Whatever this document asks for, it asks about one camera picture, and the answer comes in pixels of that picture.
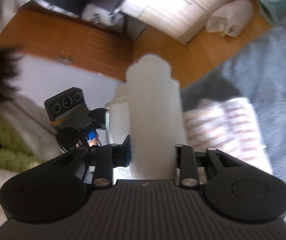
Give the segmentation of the white fluffy deer sweater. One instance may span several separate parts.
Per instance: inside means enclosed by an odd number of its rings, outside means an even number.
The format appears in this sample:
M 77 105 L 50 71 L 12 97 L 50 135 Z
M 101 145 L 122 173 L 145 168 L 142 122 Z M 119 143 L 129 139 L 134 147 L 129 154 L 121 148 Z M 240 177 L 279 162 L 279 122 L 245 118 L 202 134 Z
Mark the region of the white fluffy deer sweater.
M 112 144 L 131 140 L 129 167 L 114 169 L 114 179 L 175 179 L 177 144 L 187 144 L 180 85 L 170 64 L 148 54 L 129 67 L 108 104 L 107 135 Z

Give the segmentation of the green fleece left sleeve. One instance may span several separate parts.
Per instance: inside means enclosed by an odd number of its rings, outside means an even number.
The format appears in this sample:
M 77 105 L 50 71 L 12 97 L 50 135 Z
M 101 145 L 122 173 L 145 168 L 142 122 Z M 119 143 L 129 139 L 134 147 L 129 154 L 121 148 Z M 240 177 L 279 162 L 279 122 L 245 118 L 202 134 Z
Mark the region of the green fleece left sleeve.
M 0 169 L 21 173 L 41 163 L 19 132 L 0 114 Z

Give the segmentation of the grey bed blanket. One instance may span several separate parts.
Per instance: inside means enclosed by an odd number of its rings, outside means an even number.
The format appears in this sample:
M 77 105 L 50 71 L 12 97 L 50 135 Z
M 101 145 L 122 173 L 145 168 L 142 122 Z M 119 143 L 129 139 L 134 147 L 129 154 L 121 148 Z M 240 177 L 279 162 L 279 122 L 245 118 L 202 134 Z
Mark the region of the grey bed blanket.
M 181 92 L 186 111 L 238 96 L 255 107 L 274 175 L 286 183 L 286 19 Z

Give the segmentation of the rolled white towel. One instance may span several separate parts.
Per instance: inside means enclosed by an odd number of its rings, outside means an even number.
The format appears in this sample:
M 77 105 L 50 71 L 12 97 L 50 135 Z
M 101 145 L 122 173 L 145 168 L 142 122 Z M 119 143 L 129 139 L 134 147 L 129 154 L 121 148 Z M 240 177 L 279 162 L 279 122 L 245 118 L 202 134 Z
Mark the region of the rolled white towel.
M 235 0 L 211 13 L 205 29 L 221 36 L 238 37 L 254 16 L 254 8 L 249 0 Z

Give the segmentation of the large cardboard box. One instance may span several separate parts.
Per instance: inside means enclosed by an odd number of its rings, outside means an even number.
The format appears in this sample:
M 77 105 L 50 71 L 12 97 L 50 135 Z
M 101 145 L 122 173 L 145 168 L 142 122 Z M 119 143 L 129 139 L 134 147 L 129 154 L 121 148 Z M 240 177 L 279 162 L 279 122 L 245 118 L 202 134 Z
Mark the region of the large cardboard box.
M 122 12 L 187 44 L 212 12 L 230 1 L 233 0 L 126 0 Z

